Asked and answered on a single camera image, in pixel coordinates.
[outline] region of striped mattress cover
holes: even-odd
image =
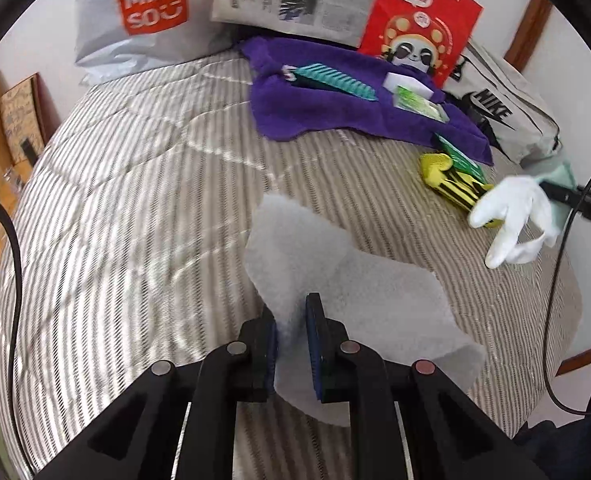
[[[62,124],[20,200],[25,297],[16,356],[18,423],[44,466],[158,359],[199,360],[236,337],[261,301],[242,255],[252,211],[280,192],[348,230],[358,248],[435,272],[458,325],[488,359],[469,392],[509,435],[543,393],[541,339],[555,251],[489,270],[495,231],[422,184],[426,150],[350,130],[274,142],[255,130],[252,73],[235,51],[91,88]],[[519,171],[499,152],[487,176]],[[0,263],[0,421],[26,476],[6,405],[13,315]],[[551,372],[581,315],[565,259]],[[279,397],[239,406],[235,478],[350,478],[349,433]]]

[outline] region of panda face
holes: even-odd
[[[427,40],[419,38],[401,38],[401,42],[395,46],[391,63],[396,66],[401,64],[411,65],[424,73],[427,73],[434,61],[435,51]]]

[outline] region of miniso bag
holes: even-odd
[[[503,59],[469,40],[443,86],[461,100],[461,108],[483,131],[490,126],[507,157],[526,168],[558,155],[560,127],[531,84]]]
[[[208,56],[232,45],[210,21],[213,0],[77,0],[76,65],[99,84]]]

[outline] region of purple towel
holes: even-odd
[[[431,77],[415,68],[394,66],[351,50],[311,41],[256,36],[240,45],[257,72],[251,92],[252,112],[260,133],[269,139],[290,140],[310,130],[355,128],[367,134],[432,146],[433,134],[445,137],[469,157],[493,165],[488,139],[456,106],[445,103],[445,93]],[[323,63],[375,89],[377,102],[340,92],[299,88],[282,74],[283,65]],[[447,124],[393,106],[383,88],[387,72],[415,77],[434,91]]]

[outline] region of wooden trim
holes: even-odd
[[[511,46],[504,56],[504,59],[519,72],[524,70],[531,59],[552,8],[553,4],[549,0],[530,0]]]
[[[558,370],[558,375],[568,374],[573,370],[577,370],[578,368],[582,368],[583,366],[591,364],[591,349],[587,350],[586,352],[582,352],[582,354],[576,355],[575,357],[571,357],[569,359],[565,359],[562,361],[560,368]]]

